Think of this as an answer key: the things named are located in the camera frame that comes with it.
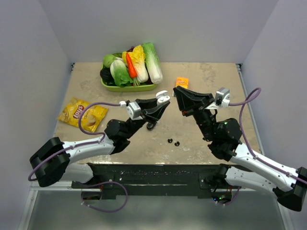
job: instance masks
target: yellow chip bag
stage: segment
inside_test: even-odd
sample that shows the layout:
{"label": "yellow chip bag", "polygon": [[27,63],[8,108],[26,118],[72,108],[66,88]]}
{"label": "yellow chip bag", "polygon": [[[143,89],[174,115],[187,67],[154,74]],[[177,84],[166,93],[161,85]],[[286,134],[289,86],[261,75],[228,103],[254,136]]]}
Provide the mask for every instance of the yellow chip bag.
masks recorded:
{"label": "yellow chip bag", "polygon": [[[59,121],[66,122],[72,126],[78,126],[78,120],[82,111],[91,103],[77,99],[73,97],[62,113],[58,116]],[[99,105],[94,105],[89,108],[82,117],[81,126],[83,129],[95,132],[101,120],[105,117],[107,113],[107,108],[101,107]]]}

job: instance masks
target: green basket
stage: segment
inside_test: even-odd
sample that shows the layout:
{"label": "green basket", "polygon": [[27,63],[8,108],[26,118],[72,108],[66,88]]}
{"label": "green basket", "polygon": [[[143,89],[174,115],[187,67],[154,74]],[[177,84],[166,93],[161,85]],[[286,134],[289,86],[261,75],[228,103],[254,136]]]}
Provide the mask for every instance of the green basket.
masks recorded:
{"label": "green basket", "polygon": [[[113,54],[116,57],[121,57],[121,53],[114,53]],[[106,87],[107,90],[112,92],[142,92],[142,91],[150,91],[153,90],[155,87],[157,87],[156,84],[151,85],[139,85],[139,86],[125,86],[125,87],[119,87],[119,86],[108,86],[104,83],[104,81],[101,79],[101,84]]]}

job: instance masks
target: lay's logo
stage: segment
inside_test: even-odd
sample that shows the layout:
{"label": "lay's logo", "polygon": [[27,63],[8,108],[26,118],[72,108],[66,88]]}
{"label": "lay's logo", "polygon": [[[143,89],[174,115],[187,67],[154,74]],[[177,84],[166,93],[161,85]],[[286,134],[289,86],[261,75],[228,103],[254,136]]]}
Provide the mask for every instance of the lay's logo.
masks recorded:
{"label": "lay's logo", "polygon": [[84,106],[83,105],[78,105],[78,109],[76,110],[76,112],[73,114],[73,118],[79,119],[82,111],[84,110]]}

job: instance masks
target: beige tabletop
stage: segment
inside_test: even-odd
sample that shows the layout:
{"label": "beige tabletop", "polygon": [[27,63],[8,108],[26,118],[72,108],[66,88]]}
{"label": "beige tabletop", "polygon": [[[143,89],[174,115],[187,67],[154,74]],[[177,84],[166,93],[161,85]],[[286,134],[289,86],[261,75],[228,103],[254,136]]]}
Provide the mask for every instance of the beige tabletop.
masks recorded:
{"label": "beige tabletop", "polygon": [[[164,80],[154,90],[148,92],[110,92],[100,82],[101,63],[76,63],[71,75],[63,106],[70,98],[77,97],[89,102],[118,103],[123,100],[133,101],[154,98],[161,90],[169,95],[177,77],[189,78],[189,89],[212,93],[221,88],[229,88],[231,102],[245,99],[243,87],[235,63],[161,63]],[[218,111],[217,120],[234,117],[238,120],[240,107],[228,107]],[[111,119],[127,120],[125,109],[110,107],[97,131],[103,131]],[[251,117],[246,107],[243,113],[243,126],[253,149],[258,150],[257,138]],[[62,141],[78,141],[93,138],[82,133],[78,128],[59,122],[55,136]],[[79,163],[130,163],[130,164],[219,164],[224,161],[216,159],[202,140],[202,134],[194,118],[183,117],[178,110],[176,99],[171,96],[167,107],[157,126],[148,131],[142,127],[131,139],[130,145],[121,153],[111,156],[97,156]],[[169,144],[168,138],[179,141],[180,146]]]}

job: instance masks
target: orange carrot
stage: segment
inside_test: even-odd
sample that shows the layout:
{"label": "orange carrot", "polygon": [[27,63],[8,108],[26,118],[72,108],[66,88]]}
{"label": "orange carrot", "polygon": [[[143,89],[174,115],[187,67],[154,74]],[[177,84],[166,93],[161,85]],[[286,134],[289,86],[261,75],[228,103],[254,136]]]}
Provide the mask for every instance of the orange carrot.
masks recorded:
{"label": "orange carrot", "polygon": [[132,60],[131,60],[128,52],[126,53],[126,61],[127,61],[127,64],[128,64],[128,71],[129,71],[130,77],[136,78],[138,76],[138,73],[136,72],[136,70],[133,66]]}

